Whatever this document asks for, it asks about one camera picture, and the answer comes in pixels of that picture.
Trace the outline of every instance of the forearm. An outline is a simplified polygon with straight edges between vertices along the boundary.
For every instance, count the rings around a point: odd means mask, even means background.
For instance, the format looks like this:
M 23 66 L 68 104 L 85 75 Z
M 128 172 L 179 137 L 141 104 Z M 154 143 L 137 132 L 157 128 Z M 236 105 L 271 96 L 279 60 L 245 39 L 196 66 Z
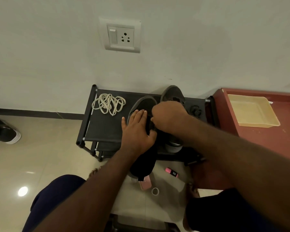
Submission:
M 174 135 L 215 164 L 256 209 L 290 225 L 290 160 L 191 116 Z
M 134 155 L 119 150 L 34 231 L 103 231 L 118 191 L 134 161 Z

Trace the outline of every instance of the electrical outlet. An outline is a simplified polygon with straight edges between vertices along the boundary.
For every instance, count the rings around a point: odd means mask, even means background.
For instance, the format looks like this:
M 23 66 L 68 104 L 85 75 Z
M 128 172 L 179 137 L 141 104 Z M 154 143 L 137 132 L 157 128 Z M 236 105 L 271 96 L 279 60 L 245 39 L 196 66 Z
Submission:
M 107 50 L 139 53 L 141 48 L 141 22 L 99 18 L 100 37 Z

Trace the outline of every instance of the shoe rack shelf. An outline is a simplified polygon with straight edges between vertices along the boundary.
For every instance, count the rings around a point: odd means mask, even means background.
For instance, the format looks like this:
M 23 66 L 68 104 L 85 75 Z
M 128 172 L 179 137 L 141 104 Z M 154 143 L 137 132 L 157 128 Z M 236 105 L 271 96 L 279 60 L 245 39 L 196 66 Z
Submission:
M 102 93 L 111 93 L 114 97 L 121 96 L 126 100 L 126 105 L 124 105 L 123 109 L 114 116 L 111 116 L 109 113 L 103 114 L 100 110 L 93 110 L 93 101 Z M 89 152 L 100 162 L 104 158 L 111 158 L 121 145 L 121 118 L 124 116 L 127 120 L 128 114 L 135 102 L 146 95 L 154 97 L 157 102 L 160 101 L 160 95 L 157 94 L 104 90 L 98 89 L 97 85 L 93 85 L 76 145 Z M 201 110 L 201 114 L 198 113 L 199 119 L 219 127 L 215 101 L 212 96 L 208 99 L 186 98 L 185 108 L 188 112 L 191 107 L 195 108 L 195 106 L 198 106 Z M 92 142 L 90 148 L 86 147 L 85 141 Z M 185 164 L 202 162 L 204 160 L 203 156 L 192 148 L 183 147 L 177 153 L 168 153 L 164 148 L 164 144 L 159 143 L 159 138 L 157 138 L 157 143 L 157 160 L 181 161 Z

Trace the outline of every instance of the white wall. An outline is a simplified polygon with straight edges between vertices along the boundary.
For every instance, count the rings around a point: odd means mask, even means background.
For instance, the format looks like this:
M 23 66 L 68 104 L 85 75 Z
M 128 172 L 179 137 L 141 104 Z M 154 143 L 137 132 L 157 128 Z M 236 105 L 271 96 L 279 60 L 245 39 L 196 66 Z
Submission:
M 99 16 L 139 19 L 141 53 L 106 51 Z M 0 108 L 84 113 L 92 84 L 290 92 L 290 0 L 0 0 Z

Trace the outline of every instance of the white shoelace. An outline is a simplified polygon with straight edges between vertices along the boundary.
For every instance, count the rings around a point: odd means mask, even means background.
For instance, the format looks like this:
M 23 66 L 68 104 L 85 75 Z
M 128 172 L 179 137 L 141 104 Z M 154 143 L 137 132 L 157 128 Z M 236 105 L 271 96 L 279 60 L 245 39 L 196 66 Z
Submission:
M 95 108 L 96 101 L 98 101 L 99 103 L 98 108 Z M 113 103 L 113 107 L 114 107 L 113 112 L 111 112 L 112 110 L 111 102 Z M 103 114 L 107 114 L 109 112 L 112 116 L 114 116 L 116 115 L 117 112 L 120 112 L 122 110 L 125 104 L 126 104 L 126 100 L 123 97 L 120 97 L 120 96 L 113 97 L 112 94 L 101 94 L 97 99 L 93 101 L 92 108 L 94 110 L 100 109 Z

